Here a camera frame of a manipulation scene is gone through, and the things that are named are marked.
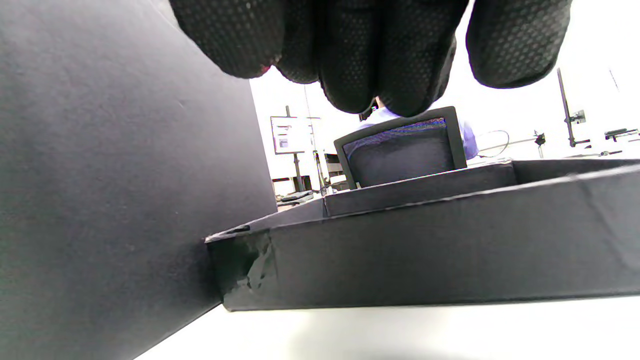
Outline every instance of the gloved hand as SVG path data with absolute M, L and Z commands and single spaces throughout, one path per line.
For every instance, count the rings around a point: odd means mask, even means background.
M 375 96 L 394 113 L 422 113 L 444 92 L 454 32 L 468 0 L 170 0 L 180 27 L 222 71 L 255 78 L 275 65 L 320 80 L 338 109 Z M 476 0 L 467 31 L 476 79 L 531 84 L 554 67 L 571 0 Z

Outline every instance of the black panel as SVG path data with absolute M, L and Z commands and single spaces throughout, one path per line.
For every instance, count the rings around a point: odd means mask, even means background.
M 132 359 L 219 304 L 202 239 L 275 211 L 247 81 L 148 1 L 3 1 L 0 356 Z
M 239 233 L 208 246 L 229 310 L 635 295 L 639 186 L 640 166 L 615 168 Z
M 511 163 L 499 163 L 338 193 L 325 203 L 328 215 L 337 216 L 513 185 Z
M 569 174 L 584 174 L 585 172 L 636 165 L 639 163 L 640 159 L 527 160 L 514 161 L 513 168 L 518 178 L 518 183 L 526 184 L 567 176 Z

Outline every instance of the desk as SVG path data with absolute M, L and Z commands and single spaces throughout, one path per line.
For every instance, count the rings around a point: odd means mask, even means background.
M 632 359 L 640 297 L 457 307 L 229 313 L 138 360 Z

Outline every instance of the office chair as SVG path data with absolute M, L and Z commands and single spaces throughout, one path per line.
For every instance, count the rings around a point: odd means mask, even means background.
M 334 145 L 352 190 L 467 167 L 453 106 L 360 129 Z

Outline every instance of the cable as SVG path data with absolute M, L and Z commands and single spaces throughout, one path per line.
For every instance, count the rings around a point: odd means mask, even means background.
M 502 150 L 499 153 L 497 153 L 496 155 L 493 155 L 493 156 L 480 155 L 480 152 L 486 151 L 486 150 L 489 150 L 489 149 L 493 149 L 493 148 L 495 148 L 495 146 L 478 151 L 478 156 L 480 158 L 483 158 L 483 159 L 484 158 L 496 158 L 497 156 L 500 156 L 500 154 L 502 154 L 507 149 L 507 147 L 509 147 L 509 145 L 511 143 L 511 137 L 509 136 L 509 133 L 506 130 L 493 130 L 493 131 L 489 131 L 488 133 L 484 133 L 484 134 L 482 134 L 480 136 L 487 135 L 487 134 L 492 134 L 492 133 L 505 133 L 505 134 L 507 134 L 507 142 L 504 144 L 504 147 L 502 148 Z

